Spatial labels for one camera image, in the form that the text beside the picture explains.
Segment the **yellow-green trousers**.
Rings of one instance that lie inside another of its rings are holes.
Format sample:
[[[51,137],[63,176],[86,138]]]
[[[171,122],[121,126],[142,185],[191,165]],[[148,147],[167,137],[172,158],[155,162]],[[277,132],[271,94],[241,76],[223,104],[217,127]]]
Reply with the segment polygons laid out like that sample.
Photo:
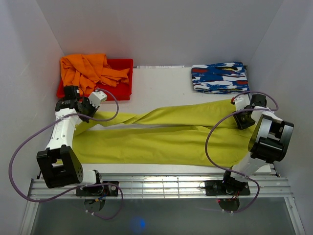
[[[254,127],[239,130],[229,100],[161,107],[143,114],[98,112],[76,126],[73,150],[84,164],[218,164],[246,154]]]

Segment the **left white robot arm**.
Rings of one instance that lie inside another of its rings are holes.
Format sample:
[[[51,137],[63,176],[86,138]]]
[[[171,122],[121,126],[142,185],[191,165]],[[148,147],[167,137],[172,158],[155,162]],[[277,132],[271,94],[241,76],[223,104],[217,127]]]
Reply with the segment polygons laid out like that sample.
[[[58,123],[54,124],[49,143],[37,153],[37,162],[48,188],[87,185],[92,195],[100,195],[104,184],[97,170],[84,170],[73,150],[73,135],[78,120],[89,122],[100,103],[107,99],[102,91],[80,97],[77,86],[64,87],[65,96],[55,106]]]

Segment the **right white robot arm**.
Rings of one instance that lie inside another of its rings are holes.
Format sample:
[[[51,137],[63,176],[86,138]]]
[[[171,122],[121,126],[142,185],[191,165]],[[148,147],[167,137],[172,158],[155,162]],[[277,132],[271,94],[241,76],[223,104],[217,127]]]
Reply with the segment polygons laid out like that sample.
[[[226,194],[239,193],[248,188],[248,177],[259,168],[284,159],[291,140],[294,124],[277,117],[268,110],[266,96],[254,94],[247,103],[238,96],[231,101],[236,111],[234,115],[240,130],[253,125],[255,129],[248,143],[248,153],[240,162],[224,173],[221,189]]]

